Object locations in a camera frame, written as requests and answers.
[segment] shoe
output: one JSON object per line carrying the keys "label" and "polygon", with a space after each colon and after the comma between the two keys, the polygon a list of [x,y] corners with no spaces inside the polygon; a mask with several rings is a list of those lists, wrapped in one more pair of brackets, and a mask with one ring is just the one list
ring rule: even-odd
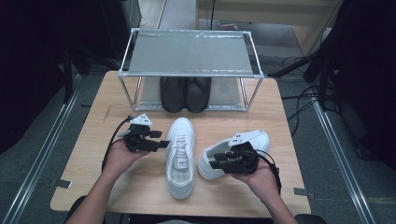
{"label": "shoe", "polygon": [[224,139],[204,151],[201,158],[198,160],[199,174],[207,180],[216,179],[225,175],[223,170],[213,169],[209,162],[215,159],[214,155],[216,153],[230,151],[232,146],[240,145],[245,142],[249,142],[252,147],[262,156],[269,147],[268,134],[263,130],[237,133],[232,138]]}
{"label": "shoe", "polygon": [[194,159],[193,150],[195,134],[188,119],[176,119],[169,129],[166,148],[166,179],[169,193],[177,198],[184,199],[192,194],[194,186]]}
{"label": "shoe", "polygon": [[185,77],[161,77],[160,93],[163,109],[170,113],[177,113],[184,108]]}
{"label": "shoe", "polygon": [[192,113],[200,113],[207,108],[210,98],[211,77],[187,78],[186,108]]}

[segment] hand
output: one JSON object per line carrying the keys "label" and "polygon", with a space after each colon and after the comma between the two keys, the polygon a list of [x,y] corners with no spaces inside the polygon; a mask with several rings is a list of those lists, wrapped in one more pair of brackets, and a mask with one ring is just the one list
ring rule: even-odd
{"label": "hand", "polygon": [[264,204],[268,204],[273,197],[279,197],[274,174],[270,166],[263,160],[259,160],[257,170],[253,174],[231,176],[246,183]]}
{"label": "hand", "polygon": [[120,177],[135,161],[148,155],[147,151],[131,152],[121,139],[113,143],[108,153],[104,174]]}

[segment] table top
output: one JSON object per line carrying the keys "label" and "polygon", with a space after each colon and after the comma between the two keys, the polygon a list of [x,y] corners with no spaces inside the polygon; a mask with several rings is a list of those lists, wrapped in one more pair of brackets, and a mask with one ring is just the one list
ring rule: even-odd
{"label": "table top", "polygon": [[[124,80],[135,87],[138,77]],[[246,81],[247,87],[255,82]],[[72,181],[69,189],[57,188],[50,206],[54,210],[68,211],[80,196],[88,194],[101,172],[101,163],[111,135],[127,116],[144,112],[133,111],[119,82],[117,72],[108,72],[93,102],[89,116],[81,130],[75,148],[62,175]],[[204,111],[193,114],[149,111],[153,122],[151,130],[162,131],[164,140],[177,118],[188,118],[195,130],[194,162],[197,164],[203,151],[235,133],[264,130],[270,137],[268,153],[280,168],[281,196],[294,214],[310,214],[305,196],[295,195],[293,189],[303,189],[296,153],[286,121],[276,81],[265,78],[248,112]],[[129,126],[125,124],[120,131]],[[269,217],[270,214],[247,185],[225,175],[215,180],[203,179],[194,169],[194,189],[184,200],[173,198],[168,192],[164,149],[150,153],[137,161],[117,181],[107,207],[108,212],[177,216],[214,217]]]}

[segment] floor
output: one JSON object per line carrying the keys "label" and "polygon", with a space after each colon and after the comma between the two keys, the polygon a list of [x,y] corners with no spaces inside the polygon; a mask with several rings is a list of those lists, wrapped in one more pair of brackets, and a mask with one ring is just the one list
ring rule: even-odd
{"label": "floor", "polygon": [[[143,29],[193,29],[195,26],[195,0],[145,0],[140,1],[140,5]],[[206,29],[207,25],[207,21],[200,20],[200,29]],[[288,25],[245,22],[235,25],[253,33],[264,73],[278,71],[303,56]],[[214,29],[220,29],[217,21]],[[23,139],[0,155],[3,177],[0,220],[4,220],[3,223],[60,223],[64,220],[65,213],[50,209],[50,198],[55,190],[50,182],[62,175],[104,71],[103,66],[97,65],[89,76],[77,75],[78,94],[70,108],[62,104],[64,93],[60,91]],[[302,67],[277,80],[282,96],[298,95],[307,87],[308,83],[302,79],[303,71]],[[296,101],[284,100],[284,106],[287,117],[296,111]],[[61,117],[66,119],[59,118],[60,111],[64,111]],[[51,129],[55,120],[63,127],[60,131]],[[295,125],[293,119],[290,129]],[[47,143],[49,135],[53,141]],[[337,113],[322,113],[316,105],[309,107],[300,114],[293,143],[313,214],[328,223],[393,223],[396,219],[395,171],[382,161],[360,159]],[[39,169],[37,160],[43,164]],[[127,219],[118,214],[107,217],[108,223],[119,219],[125,223]]]}

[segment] person's right arm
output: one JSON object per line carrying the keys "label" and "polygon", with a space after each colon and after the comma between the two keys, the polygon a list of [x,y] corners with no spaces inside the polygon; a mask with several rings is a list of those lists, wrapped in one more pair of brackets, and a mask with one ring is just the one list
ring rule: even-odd
{"label": "person's right arm", "polygon": [[271,214],[274,223],[297,223],[289,208],[279,195],[274,174],[269,165],[260,160],[257,170],[251,175],[231,175],[246,183],[262,201]]}

